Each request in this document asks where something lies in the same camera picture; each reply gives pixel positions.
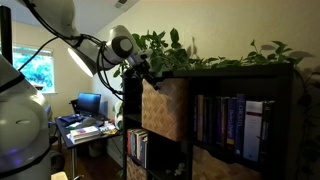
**dark wooden bookshelf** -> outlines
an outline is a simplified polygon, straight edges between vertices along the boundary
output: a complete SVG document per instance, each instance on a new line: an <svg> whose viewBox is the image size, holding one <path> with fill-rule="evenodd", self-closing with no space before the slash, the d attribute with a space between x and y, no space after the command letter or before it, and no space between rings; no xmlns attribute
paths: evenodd
<svg viewBox="0 0 320 180"><path fill-rule="evenodd" d="M288 128L291 114L291 94L293 82L292 64L259 65L246 67L218 68L211 70L175 71L163 74L166 78L184 78L189 81L186 89L188 98L187 137L185 142L174 142L161 135L150 132L148 136L147 168L148 179L157 180L192 179L192 147L206 150L213 158L227 164L238 163L260 172L264 179L285 179ZM124 78L124 132L129 128L142 128L141 96L142 83L137 78ZM193 103L198 94L217 96L235 96L243 93L248 99L274 100L273 121L269 126L268 161L261 165L251 162L219 146L206 144L194 138ZM124 133L124 152L127 137ZM173 169L170 164L186 163L187 171L182 176L167 174Z"/></svg>

